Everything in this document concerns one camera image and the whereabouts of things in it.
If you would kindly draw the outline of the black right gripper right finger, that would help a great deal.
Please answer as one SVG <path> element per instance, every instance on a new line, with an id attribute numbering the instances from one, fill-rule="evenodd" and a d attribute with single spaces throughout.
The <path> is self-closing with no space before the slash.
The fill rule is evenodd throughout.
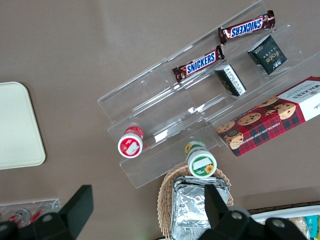
<path id="1" fill-rule="evenodd" d="M 256 222 L 243 208 L 228 207 L 213 185 L 204 187 L 205 212 L 210 223 L 201 240 L 305 240 L 289 220 L 271 217 L 265 224 Z"/>

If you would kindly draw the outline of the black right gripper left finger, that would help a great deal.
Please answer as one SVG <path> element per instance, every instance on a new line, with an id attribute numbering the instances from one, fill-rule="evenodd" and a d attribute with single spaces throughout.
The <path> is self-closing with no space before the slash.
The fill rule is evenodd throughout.
<path id="1" fill-rule="evenodd" d="M 2 240 L 75 240 L 94 210 L 93 187 L 82 185 L 58 212 L 41 215 L 18 228 L 15 222 L 0 223 Z"/>

